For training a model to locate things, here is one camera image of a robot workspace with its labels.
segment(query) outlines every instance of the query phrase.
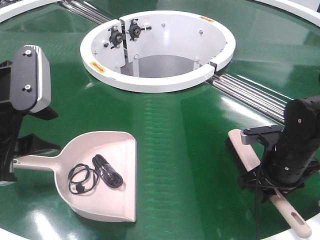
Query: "orange label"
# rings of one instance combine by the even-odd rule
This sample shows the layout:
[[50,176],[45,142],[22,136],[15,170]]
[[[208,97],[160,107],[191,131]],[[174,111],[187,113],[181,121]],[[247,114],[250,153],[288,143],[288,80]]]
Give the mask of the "orange label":
[[211,18],[208,18],[208,17],[206,17],[206,16],[201,16],[200,17],[201,19],[203,19],[203,20],[206,20],[206,21],[208,21],[208,22],[210,22],[210,23],[213,23],[215,20],[213,20],[213,19],[211,19]]
[[95,61],[90,62],[90,64],[94,66],[94,68],[97,69],[101,74],[106,72],[106,69]]

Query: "hole in handle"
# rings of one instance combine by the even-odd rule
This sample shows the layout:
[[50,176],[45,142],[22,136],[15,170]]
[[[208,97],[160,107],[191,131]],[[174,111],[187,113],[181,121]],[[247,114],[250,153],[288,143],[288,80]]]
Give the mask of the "hole in handle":
[[291,216],[296,220],[298,224],[300,225],[305,224],[305,222],[295,212],[291,212]]

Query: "white border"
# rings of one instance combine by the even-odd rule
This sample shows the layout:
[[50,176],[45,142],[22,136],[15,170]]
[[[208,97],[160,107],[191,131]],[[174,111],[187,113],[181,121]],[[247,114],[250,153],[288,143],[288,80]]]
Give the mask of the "white border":
[[[301,6],[297,3],[294,3],[288,0],[255,0],[255,1],[283,9],[287,12],[293,13],[320,27],[320,13],[313,11],[307,7]],[[56,0],[23,0],[23,1],[19,1],[14,4],[8,5],[6,7],[0,8],[0,23],[18,14],[24,13],[26,11],[29,11],[47,4],[55,3],[55,2]],[[313,230],[314,229],[316,230],[316,235],[320,236],[320,231],[318,230],[320,226],[320,213],[310,218],[309,220],[307,220],[307,223],[312,226]],[[297,240],[299,239],[296,237],[296,235],[290,232],[293,232],[292,229],[289,229],[287,231],[278,233],[274,236],[268,237],[265,240],[283,240],[283,239]],[[3,239],[27,240],[27,238],[13,234],[2,228],[0,228],[0,236]]]
[[255,0],[297,15],[320,27],[320,13],[289,0]]
[[22,0],[0,8],[0,23],[26,11],[57,2],[57,0]]

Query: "brush handle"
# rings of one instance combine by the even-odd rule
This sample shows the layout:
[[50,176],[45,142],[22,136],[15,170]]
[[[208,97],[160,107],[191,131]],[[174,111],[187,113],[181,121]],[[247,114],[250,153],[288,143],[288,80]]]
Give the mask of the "brush handle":
[[275,192],[277,195],[271,196],[269,198],[270,201],[278,209],[298,237],[302,239],[309,238],[312,233],[309,225],[277,189]]
[[[233,129],[229,131],[228,136],[248,172],[260,164],[260,159],[253,148],[250,145],[244,145],[242,143],[240,129]],[[269,199],[296,235],[303,239],[310,237],[312,233],[310,226],[278,190],[275,190],[275,192],[277,195],[273,195]]]

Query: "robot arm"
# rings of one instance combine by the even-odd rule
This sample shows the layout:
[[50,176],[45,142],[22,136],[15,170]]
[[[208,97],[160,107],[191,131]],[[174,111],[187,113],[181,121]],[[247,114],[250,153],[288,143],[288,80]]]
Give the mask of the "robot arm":
[[0,185],[17,181],[13,158],[60,149],[34,134],[18,138],[25,115],[44,120],[58,116],[50,102],[50,66],[40,47],[25,45],[13,63],[0,64]]
[[320,96],[290,101],[284,110],[284,128],[265,126],[245,129],[243,144],[261,143],[266,148],[259,166],[240,176],[243,188],[256,184],[260,168],[260,200],[264,202],[278,189],[286,195],[304,187],[311,175],[320,169],[313,160],[320,147]]

